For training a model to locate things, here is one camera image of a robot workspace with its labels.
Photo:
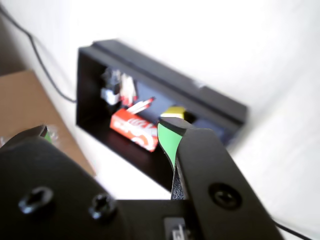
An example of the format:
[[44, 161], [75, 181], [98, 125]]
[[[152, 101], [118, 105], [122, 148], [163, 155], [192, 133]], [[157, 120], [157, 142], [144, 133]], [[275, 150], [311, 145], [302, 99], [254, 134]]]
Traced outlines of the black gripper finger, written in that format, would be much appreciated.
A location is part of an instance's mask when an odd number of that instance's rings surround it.
[[127, 240], [117, 203], [35, 130], [0, 149], [3, 240]]

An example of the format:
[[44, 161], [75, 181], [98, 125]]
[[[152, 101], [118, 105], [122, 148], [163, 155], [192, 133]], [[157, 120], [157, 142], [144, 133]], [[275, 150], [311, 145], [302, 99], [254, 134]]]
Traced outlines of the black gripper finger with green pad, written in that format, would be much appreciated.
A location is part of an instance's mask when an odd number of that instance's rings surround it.
[[280, 240], [271, 217], [213, 130], [163, 117], [158, 142], [174, 163], [204, 240]]

